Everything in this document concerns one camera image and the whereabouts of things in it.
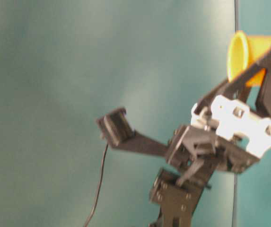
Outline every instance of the teal backdrop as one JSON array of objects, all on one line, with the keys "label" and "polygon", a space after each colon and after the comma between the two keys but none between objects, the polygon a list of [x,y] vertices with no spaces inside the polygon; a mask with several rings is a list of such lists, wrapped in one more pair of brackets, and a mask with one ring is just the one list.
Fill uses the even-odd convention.
[{"label": "teal backdrop", "polygon": [[[239,29],[248,35],[271,35],[271,1],[240,0]],[[258,88],[249,102],[253,105]],[[237,226],[271,226],[271,150],[238,178]]]},{"label": "teal backdrop", "polygon": [[[253,16],[242,3],[243,29],[271,34],[269,7]],[[226,77],[234,11],[232,0],[0,0],[0,227],[82,226],[105,147],[95,119],[125,106],[135,129],[166,143]],[[90,226],[154,221],[163,166],[110,149]],[[270,216],[252,193],[271,204],[271,152],[240,181],[239,222]],[[193,226],[228,227],[234,176],[210,183]]]}]

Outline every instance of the teal background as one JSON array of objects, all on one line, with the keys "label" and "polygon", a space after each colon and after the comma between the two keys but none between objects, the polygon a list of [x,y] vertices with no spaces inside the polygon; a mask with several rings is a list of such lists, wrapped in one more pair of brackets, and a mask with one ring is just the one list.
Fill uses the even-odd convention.
[{"label": "teal background", "polygon": [[[271,35],[271,1],[240,0],[239,29],[248,35]],[[257,92],[254,88],[251,104]],[[237,196],[237,226],[271,226],[271,150],[238,177]]]},{"label": "teal background", "polygon": [[[234,27],[232,0],[0,0],[0,226],[82,226],[105,147],[94,120],[123,105],[134,128],[166,143],[226,77]],[[109,150],[90,226],[154,221],[162,166]],[[210,183],[193,226],[230,226],[234,176]]]}]

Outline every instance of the screw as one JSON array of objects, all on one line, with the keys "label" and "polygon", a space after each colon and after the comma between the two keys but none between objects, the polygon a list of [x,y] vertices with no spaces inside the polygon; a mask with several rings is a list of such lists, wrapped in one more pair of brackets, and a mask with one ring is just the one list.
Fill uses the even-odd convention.
[{"label": "screw", "polygon": [[187,199],[187,200],[191,199],[191,194],[190,194],[190,193],[187,193],[187,194],[186,194],[186,199]]},{"label": "screw", "polygon": [[162,181],[162,187],[163,187],[163,189],[167,189],[168,184],[166,184],[165,182]]},{"label": "screw", "polygon": [[238,118],[242,118],[242,116],[244,115],[244,111],[242,109],[240,109],[239,107],[236,107],[233,111],[234,116],[238,117]]},{"label": "screw", "polygon": [[267,133],[269,136],[271,136],[271,126],[268,126],[268,127],[266,128],[266,133]]},{"label": "screw", "polygon": [[163,196],[161,194],[159,194],[158,197],[157,197],[157,199],[158,199],[158,201],[161,202],[163,200]]},{"label": "screw", "polygon": [[186,206],[182,205],[181,210],[182,210],[182,212],[186,211]]}]

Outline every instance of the black plastic part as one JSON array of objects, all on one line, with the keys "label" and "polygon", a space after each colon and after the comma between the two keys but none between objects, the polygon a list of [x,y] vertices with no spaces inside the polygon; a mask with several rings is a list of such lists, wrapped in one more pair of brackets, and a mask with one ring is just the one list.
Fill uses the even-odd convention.
[{"label": "black plastic part", "polygon": [[220,83],[198,102],[194,112],[199,114],[203,107],[210,107],[217,95],[223,95],[229,99],[238,98],[245,102],[250,93],[250,88],[246,87],[246,83],[263,69],[266,70],[266,73],[263,77],[255,105],[258,115],[271,118],[271,49],[230,83],[227,80]]},{"label": "black plastic part", "polygon": [[[207,181],[212,173],[207,172]],[[160,170],[150,191],[150,200],[159,204],[161,211],[157,221],[149,227],[190,227],[203,187],[189,181],[181,187],[176,186],[178,177],[165,169]]]},{"label": "black plastic part", "polygon": [[97,119],[96,122],[109,145],[115,149],[163,157],[167,146],[132,131],[125,113],[125,108],[118,108]]}]

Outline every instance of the yellow cylinder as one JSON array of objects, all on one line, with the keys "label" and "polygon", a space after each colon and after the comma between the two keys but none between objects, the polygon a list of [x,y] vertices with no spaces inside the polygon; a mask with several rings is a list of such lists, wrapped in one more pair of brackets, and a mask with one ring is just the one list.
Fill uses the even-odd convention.
[{"label": "yellow cylinder", "polygon": [[[271,36],[245,35],[238,31],[232,38],[227,55],[227,74],[232,81],[243,70],[260,58],[271,48]],[[247,86],[259,86],[265,70],[257,73],[247,82]]]}]

